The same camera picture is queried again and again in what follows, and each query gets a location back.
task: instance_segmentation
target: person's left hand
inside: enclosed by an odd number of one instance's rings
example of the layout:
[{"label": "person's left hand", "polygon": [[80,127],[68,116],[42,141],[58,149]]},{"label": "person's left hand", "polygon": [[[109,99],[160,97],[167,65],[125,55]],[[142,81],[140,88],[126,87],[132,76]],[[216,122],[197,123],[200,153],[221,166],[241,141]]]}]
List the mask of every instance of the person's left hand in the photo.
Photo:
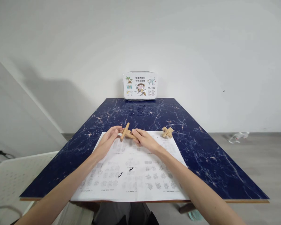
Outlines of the person's left hand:
[{"label": "person's left hand", "polygon": [[122,126],[111,127],[102,137],[96,149],[92,154],[97,154],[99,159],[103,159],[108,153],[112,143],[116,138],[119,138],[118,135],[123,130]]}]

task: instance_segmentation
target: clear plastic object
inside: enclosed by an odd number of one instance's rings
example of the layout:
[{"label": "clear plastic object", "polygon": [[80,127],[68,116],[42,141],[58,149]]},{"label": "clear plastic object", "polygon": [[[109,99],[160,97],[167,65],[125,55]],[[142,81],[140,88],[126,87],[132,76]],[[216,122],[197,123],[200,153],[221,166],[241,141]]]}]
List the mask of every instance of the clear plastic object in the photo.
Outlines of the clear plastic object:
[{"label": "clear plastic object", "polygon": [[246,139],[246,138],[249,136],[249,133],[250,133],[250,132],[239,132],[239,133],[236,133],[236,134],[233,135],[228,141],[229,141],[231,144],[234,144],[235,142],[240,143],[240,142],[239,142],[239,139],[241,139],[241,138]]}]

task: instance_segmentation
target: hand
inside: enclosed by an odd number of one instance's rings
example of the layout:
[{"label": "hand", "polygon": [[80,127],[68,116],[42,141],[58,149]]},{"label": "hand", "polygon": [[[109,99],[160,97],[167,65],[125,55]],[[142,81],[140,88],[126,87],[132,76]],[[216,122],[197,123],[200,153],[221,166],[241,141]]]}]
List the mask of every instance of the hand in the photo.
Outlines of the hand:
[{"label": "hand", "polygon": [[108,153],[112,143],[116,138],[119,138],[118,135],[123,130],[122,126],[115,126],[109,128],[109,130],[103,135],[101,141],[99,142],[96,149],[92,154],[95,154],[99,157],[99,160],[103,159]]},{"label": "hand", "polygon": [[148,134],[148,132],[141,130],[141,129],[133,129],[132,133],[138,139],[138,140],[133,139],[133,141],[138,146],[144,146],[153,154],[156,154],[157,151],[160,149],[160,147],[161,147],[160,144],[158,144],[154,140],[154,138],[152,138],[151,135]]}]

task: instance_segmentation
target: blue marble table top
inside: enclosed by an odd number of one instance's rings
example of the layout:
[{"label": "blue marble table top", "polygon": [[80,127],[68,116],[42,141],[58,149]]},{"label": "blue marble table top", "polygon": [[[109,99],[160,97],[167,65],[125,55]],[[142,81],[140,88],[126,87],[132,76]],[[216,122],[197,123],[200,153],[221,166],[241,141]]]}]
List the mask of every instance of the blue marble table top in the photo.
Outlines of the blue marble table top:
[{"label": "blue marble table top", "polygon": [[269,199],[174,98],[107,98],[20,197],[44,197],[92,153],[102,132],[127,122],[130,130],[172,127],[188,168],[223,199]]}]

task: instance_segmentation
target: white box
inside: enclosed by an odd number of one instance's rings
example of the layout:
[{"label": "white box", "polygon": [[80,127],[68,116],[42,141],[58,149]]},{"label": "white box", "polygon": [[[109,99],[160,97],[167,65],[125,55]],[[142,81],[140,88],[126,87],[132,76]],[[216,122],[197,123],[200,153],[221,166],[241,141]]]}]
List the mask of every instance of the white box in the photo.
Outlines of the white box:
[{"label": "white box", "polygon": [[147,100],[157,98],[158,79],[154,72],[129,72],[123,77],[124,98]]}]

